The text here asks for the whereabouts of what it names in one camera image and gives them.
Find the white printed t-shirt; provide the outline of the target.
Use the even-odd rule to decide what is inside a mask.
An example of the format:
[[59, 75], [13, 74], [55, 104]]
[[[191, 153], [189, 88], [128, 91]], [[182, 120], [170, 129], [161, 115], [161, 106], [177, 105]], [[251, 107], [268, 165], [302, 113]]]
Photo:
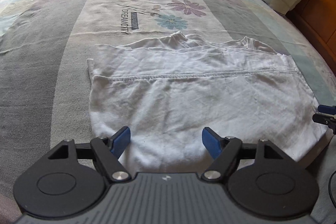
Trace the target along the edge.
[[202, 130], [246, 143], [269, 139], [294, 160], [329, 129], [292, 57], [251, 38], [212, 44], [176, 32], [125, 46], [98, 44], [87, 61], [92, 131], [123, 126], [121, 163], [136, 172], [202, 172], [211, 158]]

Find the pastel patchwork bed sheet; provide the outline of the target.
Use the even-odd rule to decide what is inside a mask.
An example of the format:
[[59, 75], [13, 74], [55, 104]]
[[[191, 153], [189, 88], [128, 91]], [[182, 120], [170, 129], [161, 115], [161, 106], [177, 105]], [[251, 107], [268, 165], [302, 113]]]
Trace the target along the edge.
[[[98, 44], [125, 46], [180, 32], [219, 44], [258, 40], [293, 58], [320, 103], [335, 77], [307, 38], [263, 0], [1, 0], [1, 223], [20, 215], [12, 188], [65, 138], [96, 137], [87, 61]], [[309, 165], [331, 130], [297, 162]]]

